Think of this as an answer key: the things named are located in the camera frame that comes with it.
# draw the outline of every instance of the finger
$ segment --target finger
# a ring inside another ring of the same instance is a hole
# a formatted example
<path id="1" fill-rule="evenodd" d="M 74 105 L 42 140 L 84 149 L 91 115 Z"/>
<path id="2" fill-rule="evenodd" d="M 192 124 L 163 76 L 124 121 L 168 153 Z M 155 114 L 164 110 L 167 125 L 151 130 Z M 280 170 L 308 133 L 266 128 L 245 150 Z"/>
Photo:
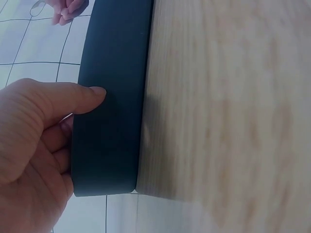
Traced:
<path id="1" fill-rule="evenodd" d="M 52 18 L 52 25 L 58 24 L 61 17 L 62 16 L 60 14 L 54 13 Z"/>
<path id="2" fill-rule="evenodd" d="M 71 198 L 71 196 L 73 195 L 73 183 L 72 183 L 72 179 L 71 176 L 69 174 L 63 174 L 62 175 L 66 190 L 67 190 L 67 200 L 69 200 Z"/>
<path id="3" fill-rule="evenodd" d="M 73 116 L 70 116 L 43 132 L 41 140 L 49 152 L 54 153 L 68 144 L 71 138 L 72 126 Z"/>
<path id="4" fill-rule="evenodd" d="M 51 119 L 71 113 L 84 114 L 96 108 L 105 98 L 101 87 L 84 87 L 75 83 L 40 83 L 30 79 L 19 80 L 7 88 L 19 92 L 45 124 Z"/>
<path id="5" fill-rule="evenodd" d="M 68 115 L 64 115 L 64 116 L 59 116 L 59 117 L 56 117 L 56 118 L 53 118 L 53 119 L 50 119 L 48 120 L 46 123 L 45 123 L 45 129 L 51 127 L 51 126 L 54 126 L 56 124 L 58 124 L 59 122 L 61 122 L 63 119 L 67 118 Z"/>
<path id="6" fill-rule="evenodd" d="M 67 7 L 69 7 L 72 2 L 73 2 L 73 0 L 66 0 Z"/>
<path id="7" fill-rule="evenodd" d="M 66 25 L 66 24 L 68 24 L 68 23 L 71 23 L 72 21 L 73 21 L 73 18 L 68 19 L 68 20 L 65 20 L 64 17 L 62 16 L 62 17 L 60 18 L 60 20 L 59 20 L 59 25 L 60 25 L 60 26 L 64 26 L 64 25 Z"/>
<path id="8" fill-rule="evenodd" d="M 75 18 L 75 17 L 79 16 L 88 7 L 88 4 L 89 4 L 88 1 L 84 1 L 83 4 L 80 6 L 80 8 L 73 11 L 72 13 L 70 13 L 68 10 L 69 13 L 64 15 L 64 19 L 70 19 L 70 18 Z"/>
<path id="9" fill-rule="evenodd" d="M 68 13 L 72 14 L 74 11 L 78 10 L 85 0 L 73 0 L 73 2 L 68 6 Z"/>
<path id="10" fill-rule="evenodd" d="M 68 148 L 61 149 L 53 154 L 56 161 L 56 168 L 60 174 L 69 170 L 70 167 L 70 150 Z"/>

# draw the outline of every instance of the floor tile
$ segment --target floor tile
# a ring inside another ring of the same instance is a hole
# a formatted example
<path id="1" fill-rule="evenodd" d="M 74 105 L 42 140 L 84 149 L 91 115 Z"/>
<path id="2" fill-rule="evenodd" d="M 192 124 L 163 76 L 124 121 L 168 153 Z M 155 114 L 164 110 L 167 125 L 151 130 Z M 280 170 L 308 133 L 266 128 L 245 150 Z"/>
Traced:
<path id="1" fill-rule="evenodd" d="M 28 21 L 0 22 L 0 64 L 13 63 Z"/>
<path id="2" fill-rule="evenodd" d="M 54 227 L 55 233 L 105 233 L 106 196 L 73 196 Z"/>
<path id="3" fill-rule="evenodd" d="M 78 83 L 80 66 L 60 64 L 58 82 Z"/>
<path id="4" fill-rule="evenodd" d="M 53 26 L 51 19 L 31 21 L 16 62 L 59 62 L 69 25 Z"/>
<path id="5" fill-rule="evenodd" d="M 64 48 L 62 62 L 77 64 L 81 62 L 89 20 L 90 16 L 74 19 Z"/>
<path id="6" fill-rule="evenodd" d="M 82 16 L 91 15 L 91 14 L 92 14 L 93 7 L 94 7 L 94 3 L 95 3 L 95 0 L 89 0 L 89 5 L 88 5 L 88 7 L 83 11 L 83 13 L 82 13 L 81 15 L 82 15 Z"/>
<path id="7" fill-rule="evenodd" d="M 53 83 L 56 81 L 57 69 L 58 64 L 50 63 L 14 64 L 8 84 L 22 78 Z"/>
<path id="8" fill-rule="evenodd" d="M 37 0 L 8 0 L 0 14 L 0 21 L 8 19 L 30 19 L 30 10 L 36 2 Z"/>
<path id="9" fill-rule="evenodd" d="M 0 90 L 5 88 L 12 65 L 0 66 Z"/>

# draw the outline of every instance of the light wood surface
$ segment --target light wood surface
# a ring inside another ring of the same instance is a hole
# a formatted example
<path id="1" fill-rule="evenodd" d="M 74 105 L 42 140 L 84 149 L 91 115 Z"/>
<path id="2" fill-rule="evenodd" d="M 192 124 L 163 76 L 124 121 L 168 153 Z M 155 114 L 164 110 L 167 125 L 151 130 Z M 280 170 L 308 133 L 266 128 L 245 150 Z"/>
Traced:
<path id="1" fill-rule="evenodd" d="M 311 232 L 307 1 L 156 0 L 142 132 L 138 233 Z"/>

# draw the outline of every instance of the human hand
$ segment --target human hand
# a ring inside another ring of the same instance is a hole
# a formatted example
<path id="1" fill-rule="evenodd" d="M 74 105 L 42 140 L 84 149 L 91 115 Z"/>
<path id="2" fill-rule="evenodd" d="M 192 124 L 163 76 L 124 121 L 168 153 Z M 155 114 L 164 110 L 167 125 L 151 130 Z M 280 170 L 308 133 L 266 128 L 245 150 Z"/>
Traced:
<path id="1" fill-rule="evenodd" d="M 82 14 L 89 0 L 46 0 L 46 3 L 54 8 L 53 25 L 59 23 L 63 26 Z"/>
<path id="2" fill-rule="evenodd" d="M 0 232 L 50 232 L 73 193 L 72 117 L 61 120 L 104 97 L 100 87 L 30 79 L 0 91 Z"/>

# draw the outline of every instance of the tile grout line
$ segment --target tile grout line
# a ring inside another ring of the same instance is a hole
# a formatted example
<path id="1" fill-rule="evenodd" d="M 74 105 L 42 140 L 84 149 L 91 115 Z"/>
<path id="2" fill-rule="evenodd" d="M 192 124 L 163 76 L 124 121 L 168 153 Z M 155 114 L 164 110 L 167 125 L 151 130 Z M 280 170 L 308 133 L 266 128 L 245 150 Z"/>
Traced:
<path id="1" fill-rule="evenodd" d="M 86 17 L 86 16 L 91 16 L 91 15 L 77 16 L 76 18 L 78 18 L 78 17 Z M 0 21 L 0 23 L 8 22 L 8 21 L 39 21 L 39 20 L 45 20 L 45 19 L 52 19 L 52 17 L 38 18 L 38 19 L 26 19 L 26 18 L 7 19 L 7 20 Z"/>
<path id="2" fill-rule="evenodd" d="M 73 20 L 70 23 L 68 34 L 66 36 L 66 39 L 65 39 L 65 42 L 64 42 L 64 45 L 63 45 L 62 53 L 60 54 L 59 63 L 58 63 L 58 69 L 57 69 L 57 74 L 56 74 L 56 81 L 55 82 L 57 82 L 57 80 L 58 80 L 58 73 L 59 73 L 60 63 L 62 61 L 63 52 L 64 52 L 64 49 L 65 49 L 65 45 L 66 45 L 67 39 L 69 37 L 69 33 L 70 33 L 70 29 L 71 29 L 72 23 L 73 23 Z"/>
<path id="3" fill-rule="evenodd" d="M 0 14 L 3 11 L 3 9 L 5 8 L 6 4 L 8 3 L 9 0 L 6 0 L 5 4 L 3 5 L 2 9 L 0 10 Z"/>
<path id="4" fill-rule="evenodd" d="M 64 64 L 64 65 L 74 65 L 79 66 L 79 63 L 68 63 L 68 62 L 16 62 L 16 63 L 3 63 L 0 66 L 10 66 L 10 65 L 22 65 L 22 64 L 33 64 L 33 63 L 48 63 L 48 64 Z"/>
<path id="5" fill-rule="evenodd" d="M 24 40 L 24 38 L 25 38 L 26 32 L 27 32 L 28 27 L 29 27 L 29 24 L 30 24 L 30 22 L 31 22 L 31 18 L 30 18 L 30 20 L 29 20 L 29 22 L 28 22 L 28 25 L 27 25 L 27 27 L 26 27 L 26 30 L 25 30 L 24 36 L 23 36 L 23 38 L 22 38 L 22 40 L 21 40 L 21 42 L 20 42 L 20 44 L 19 44 L 19 48 L 18 48 L 18 50 L 17 50 L 16 56 L 15 56 L 15 58 L 14 58 L 14 61 L 13 61 L 12 66 L 11 66 L 10 73 L 9 73 L 8 78 L 7 78 L 7 80 L 6 80 L 6 84 L 5 84 L 5 86 L 7 86 L 7 85 L 8 85 L 9 78 L 10 78 L 10 75 L 11 75 L 11 72 L 12 72 L 12 69 L 13 69 L 13 66 L 14 66 L 14 62 L 15 62 L 15 61 L 16 61 L 16 59 L 17 59 L 18 52 L 19 52 L 20 47 L 21 47 L 21 44 L 23 43 L 23 40 Z"/>

